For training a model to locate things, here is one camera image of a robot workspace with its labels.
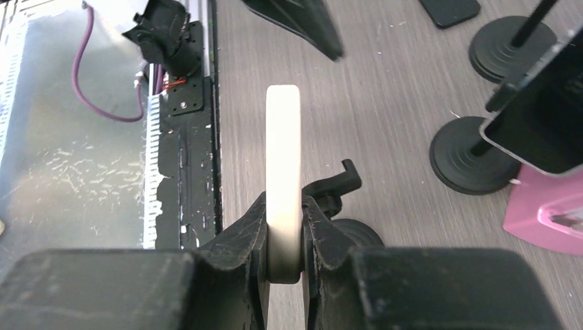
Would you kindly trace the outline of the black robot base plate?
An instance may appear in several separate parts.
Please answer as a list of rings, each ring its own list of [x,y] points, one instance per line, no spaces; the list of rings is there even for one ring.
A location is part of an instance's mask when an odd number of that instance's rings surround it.
[[[199,21],[186,42],[201,67],[192,76],[167,76],[150,97],[144,169],[145,249],[195,249],[223,229],[217,88],[208,69],[212,44]]]

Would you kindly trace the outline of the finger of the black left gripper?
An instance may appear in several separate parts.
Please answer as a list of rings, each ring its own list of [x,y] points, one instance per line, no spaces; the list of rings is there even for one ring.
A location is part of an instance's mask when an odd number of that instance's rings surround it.
[[[342,39],[322,0],[247,0],[249,11],[313,45],[332,61],[344,57]]]

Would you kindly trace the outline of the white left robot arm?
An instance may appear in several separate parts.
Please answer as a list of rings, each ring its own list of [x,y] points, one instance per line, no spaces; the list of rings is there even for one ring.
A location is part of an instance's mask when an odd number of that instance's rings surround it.
[[[305,39],[329,59],[344,56],[340,36],[327,6],[321,0],[245,1],[254,14]],[[149,1],[137,25],[123,36],[138,45],[144,59],[163,67],[171,76],[184,78],[198,72],[202,42],[196,41],[194,23],[188,23],[186,8],[178,1]]]

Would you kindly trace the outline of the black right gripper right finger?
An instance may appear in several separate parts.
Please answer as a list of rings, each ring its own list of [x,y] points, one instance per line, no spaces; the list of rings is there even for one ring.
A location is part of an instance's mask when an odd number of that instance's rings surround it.
[[[519,254],[475,247],[356,245],[309,196],[304,211],[308,329],[561,329]]]

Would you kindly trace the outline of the smartphone with clear case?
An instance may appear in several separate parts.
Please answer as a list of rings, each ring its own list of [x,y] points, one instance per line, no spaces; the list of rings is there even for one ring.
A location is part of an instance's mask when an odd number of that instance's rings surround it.
[[[531,61],[521,55],[486,109],[489,144],[545,175],[582,170],[582,28]]]

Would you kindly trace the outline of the smartphone with cream case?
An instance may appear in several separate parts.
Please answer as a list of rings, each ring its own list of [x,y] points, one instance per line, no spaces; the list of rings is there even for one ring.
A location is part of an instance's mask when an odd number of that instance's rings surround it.
[[[266,93],[265,192],[267,277],[295,284],[301,273],[301,102],[295,85]]]

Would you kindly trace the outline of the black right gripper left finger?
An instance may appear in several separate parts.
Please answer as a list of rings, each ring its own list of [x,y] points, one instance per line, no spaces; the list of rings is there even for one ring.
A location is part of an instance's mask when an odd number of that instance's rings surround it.
[[[264,329],[265,195],[205,245],[44,250],[1,283],[2,329]]]

